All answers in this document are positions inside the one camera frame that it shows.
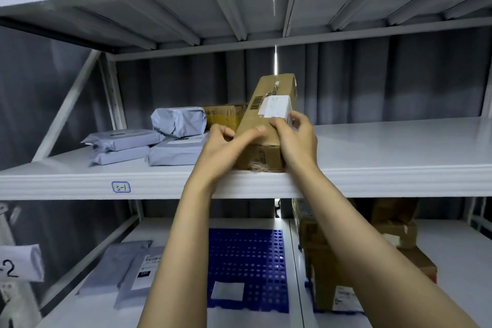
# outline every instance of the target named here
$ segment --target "plastic mailer bag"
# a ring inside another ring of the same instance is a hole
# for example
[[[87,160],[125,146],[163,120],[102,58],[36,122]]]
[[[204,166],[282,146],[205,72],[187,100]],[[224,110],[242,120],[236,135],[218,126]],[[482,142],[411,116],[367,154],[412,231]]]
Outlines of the plastic mailer bag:
[[[146,161],[149,166],[194,165],[208,137],[206,132],[181,139],[167,138],[151,148]]]
[[[130,270],[121,283],[116,297],[115,309],[143,306],[156,276],[163,246],[156,246],[141,251],[133,260]]]
[[[145,240],[110,245],[77,294],[85,296],[117,292],[133,259],[151,244],[151,240]]]
[[[96,147],[94,151],[93,162],[98,163],[99,165],[108,165],[109,163],[136,160],[138,158],[147,157],[150,150],[151,149],[148,145],[145,145],[143,147],[123,149],[116,152],[102,152],[99,148]]]
[[[95,145],[100,152],[106,152],[153,145],[163,139],[164,137],[154,130],[125,129],[95,132],[82,140],[82,143]]]
[[[201,107],[157,108],[151,120],[155,130],[174,138],[203,134],[207,125]]]

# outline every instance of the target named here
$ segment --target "shelf label 2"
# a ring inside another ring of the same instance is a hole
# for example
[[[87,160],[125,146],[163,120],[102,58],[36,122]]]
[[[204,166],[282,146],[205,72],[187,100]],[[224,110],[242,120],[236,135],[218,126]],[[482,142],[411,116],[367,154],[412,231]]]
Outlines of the shelf label 2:
[[[130,183],[128,182],[112,182],[111,186],[113,187],[114,193],[130,193]]]

